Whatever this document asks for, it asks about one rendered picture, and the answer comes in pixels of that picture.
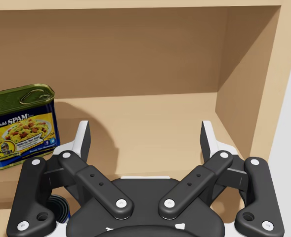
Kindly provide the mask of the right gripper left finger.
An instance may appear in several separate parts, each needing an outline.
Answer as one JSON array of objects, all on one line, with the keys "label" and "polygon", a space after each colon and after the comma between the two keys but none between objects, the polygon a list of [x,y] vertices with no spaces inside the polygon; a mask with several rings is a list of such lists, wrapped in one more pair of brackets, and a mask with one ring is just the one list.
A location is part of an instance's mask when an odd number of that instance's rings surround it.
[{"label": "right gripper left finger", "polygon": [[124,220],[133,213],[133,201],[95,166],[86,163],[91,136],[89,122],[79,123],[72,142],[55,148],[49,160],[26,160],[20,172],[7,234],[51,234],[56,229],[54,213],[47,208],[52,190],[65,187],[85,204],[95,198],[112,217]]}]

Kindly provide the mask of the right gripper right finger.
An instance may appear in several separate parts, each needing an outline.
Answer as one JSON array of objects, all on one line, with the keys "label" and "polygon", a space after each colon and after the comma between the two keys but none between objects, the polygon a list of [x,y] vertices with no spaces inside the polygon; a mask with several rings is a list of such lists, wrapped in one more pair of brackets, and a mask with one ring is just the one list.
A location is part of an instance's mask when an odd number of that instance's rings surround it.
[{"label": "right gripper right finger", "polygon": [[212,124],[202,121],[200,145],[204,163],[179,181],[158,204],[166,220],[178,218],[194,201],[210,206],[227,188],[234,188],[244,202],[234,227],[240,234],[284,234],[268,162],[259,157],[243,160],[237,150],[217,141]]}]

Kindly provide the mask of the pale wooden shelf unit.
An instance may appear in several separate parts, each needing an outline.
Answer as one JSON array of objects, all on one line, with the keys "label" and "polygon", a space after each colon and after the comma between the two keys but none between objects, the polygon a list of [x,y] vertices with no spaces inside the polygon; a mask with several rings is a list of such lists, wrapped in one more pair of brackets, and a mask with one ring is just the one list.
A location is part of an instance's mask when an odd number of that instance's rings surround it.
[{"label": "pale wooden shelf unit", "polygon": [[291,0],[0,0],[0,90],[48,84],[109,179],[182,178],[203,120],[268,160],[290,71]]}]

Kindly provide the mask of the blue flat can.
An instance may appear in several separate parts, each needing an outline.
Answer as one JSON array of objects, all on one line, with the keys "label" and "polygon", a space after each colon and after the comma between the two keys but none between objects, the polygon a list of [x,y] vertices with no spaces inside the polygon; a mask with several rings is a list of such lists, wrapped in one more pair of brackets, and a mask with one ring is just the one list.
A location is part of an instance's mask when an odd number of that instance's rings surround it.
[{"label": "blue flat can", "polygon": [[46,207],[53,212],[56,222],[65,224],[71,218],[70,207],[65,198],[60,195],[50,195]]}]

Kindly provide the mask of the green and blue rectangular can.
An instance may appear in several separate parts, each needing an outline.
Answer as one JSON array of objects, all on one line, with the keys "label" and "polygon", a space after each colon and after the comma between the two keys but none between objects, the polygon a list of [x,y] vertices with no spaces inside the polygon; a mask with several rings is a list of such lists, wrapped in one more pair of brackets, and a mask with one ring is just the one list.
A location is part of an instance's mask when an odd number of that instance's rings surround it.
[{"label": "green and blue rectangular can", "polygon": [[40,83],[0,91],[0,170],[60,145],[54,97]]}]

